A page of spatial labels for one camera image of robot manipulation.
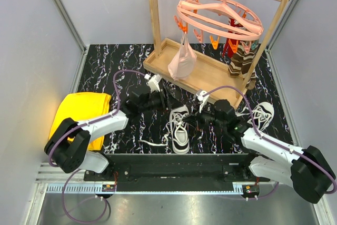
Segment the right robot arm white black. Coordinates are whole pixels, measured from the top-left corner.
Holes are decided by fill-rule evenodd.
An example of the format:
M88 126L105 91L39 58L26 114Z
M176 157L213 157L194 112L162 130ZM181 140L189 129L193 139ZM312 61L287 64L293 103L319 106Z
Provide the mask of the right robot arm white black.
M216 101L208 111L196 109L183 121L193 127L218 127L227 140L254 151L239 167L245 181L271 179L288 185L314 204L325 194L336 193L336 175L318 148L294 146L262 133L238 117L227 100Z

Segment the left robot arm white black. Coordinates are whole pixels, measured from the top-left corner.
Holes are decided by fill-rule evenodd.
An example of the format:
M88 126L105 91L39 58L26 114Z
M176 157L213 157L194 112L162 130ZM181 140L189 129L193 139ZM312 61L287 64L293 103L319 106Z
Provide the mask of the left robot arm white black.
M170 99L165 88L145 94L132 92L119 110L79 122L66 118L47 142L44 152L51 166L59 167L64 173L87 170L107 181L113 176L114 168L105 155L89 151L89 144L108 133L125 129L141 113L170 110Z

